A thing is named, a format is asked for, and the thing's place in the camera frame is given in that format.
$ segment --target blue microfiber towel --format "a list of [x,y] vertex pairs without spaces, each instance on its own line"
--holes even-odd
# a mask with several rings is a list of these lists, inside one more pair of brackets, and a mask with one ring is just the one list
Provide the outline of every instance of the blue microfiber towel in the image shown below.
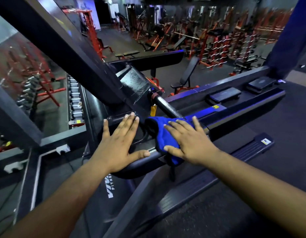
[[[183,118],[165,118],[165,117],[148,117],[145,120],[145,125],[150,133],[150,135],[156,138],[156,149],[162,154],[167,154],[164,150],[165,145],[171,145],[175,148],[179,148],[179,144],[173,138],[173,136],[164,128],[164,124],[168,125],[169,121],[185,120]],[[183,162],[181,158],[171,156],[171,162],[173,165],[178,165]]]

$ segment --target white sticker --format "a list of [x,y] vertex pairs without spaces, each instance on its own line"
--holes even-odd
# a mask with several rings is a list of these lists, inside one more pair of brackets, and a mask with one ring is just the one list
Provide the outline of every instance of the white sticker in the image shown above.
[[269,141],[268,139],[263,139],[263,140],[261,140],[261,142],[262,142],[263,144],[265,144],[265,145],[268,145],[268,144],[272,143],[272,142]]

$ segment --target hand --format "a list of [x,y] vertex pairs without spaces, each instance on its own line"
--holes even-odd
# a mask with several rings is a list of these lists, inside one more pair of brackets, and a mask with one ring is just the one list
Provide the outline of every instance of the hand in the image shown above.
[[165,125],[165,129],[175,138],[180,149],[166,145],[164,150],[193,164],[207,166],[207,162],[220,150],[209,140],[196,116],[193,117],[193,123],[195,129],[183,120],[169,122],[171,126]]
[[118,172],[133,161],[150,156],[147,150],[128,153],[139,126],[139,117],[134,118],[134,112],[126,115],[111,136],[108,121],[103,120],[102,140],[90,160],[100,162],[106,174]]

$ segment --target yellow tag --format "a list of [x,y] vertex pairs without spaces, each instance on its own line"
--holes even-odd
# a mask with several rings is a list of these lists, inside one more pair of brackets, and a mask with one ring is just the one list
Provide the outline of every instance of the yellow tag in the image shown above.
[[156,106],[156,105],[151,106],[151,117],[155,117],[155,114],[156,114],[156,108],[157,108],[157,106]]

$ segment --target rubber gym floor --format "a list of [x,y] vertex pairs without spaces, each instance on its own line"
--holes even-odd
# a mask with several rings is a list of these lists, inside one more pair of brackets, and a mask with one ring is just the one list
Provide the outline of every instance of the rubber gym floor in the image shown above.
[[[103,29],[98,32],[98,36],[102,38],[104,45],[111,46],[115,53],[138,50],[141,53],[136,55],[137,57],[152,54],[143,52],[142,46],[127,33],[120,33],[115,29]],[[263,51],[262,56],[266,56],[271,49],[270,45],[259,45],[256,52]],[[105,50],[106,60],[115,60],[115,53],[111,54],[109,50]],[[180,79],[188,62],[184,58],[177,65],[157,69],[156,77],[166,94],[172,92],[170,85]],[[233,67],[224,65],[222,68],[210,71],[199,65],[191,76],[191,83],[193,86],[212,83],[228,77],[228,73],[232,70]],[[149,77],[149,71],[143,73]],[[237,142],[242,136],[254,137],[262,132],[269,134],[275,140],[275,146],[265,154],[250,160],[249,164],[306,191],[306,74],[292,71],[287,80],[293,82],[288,81],[282,86],[286,91],[286,97],[276,108],[231,133],[229,137]],[[61,103],[66,102],[66,95],[62,93],[57,95]],[[67,124],[59,119],[65,116],[65,111],[60,109],[55,112],[42,111],[48,107],[47,102],[38,112],[39,119],[46,121],[41,128],[46,130],[48,135],[63,131]],[[82,152],[83,149],[80,149],[67,157],[75,170],[81,165],[79,157]],[[51,195],[71,174],[71,167],[64,159],[49,164],[45,173],[44,198]],[[0,204],[13,186],[0,190]],[[17,198],[18,189],[3,213],[8,214],[13,211]],[[219,182],[157,223],[151,230],[141,235],[141,238],[262,236],[289,237],[281,228],[258,215],[225,184]],[[80,217],[70,237],[88,237],[83,216]]]

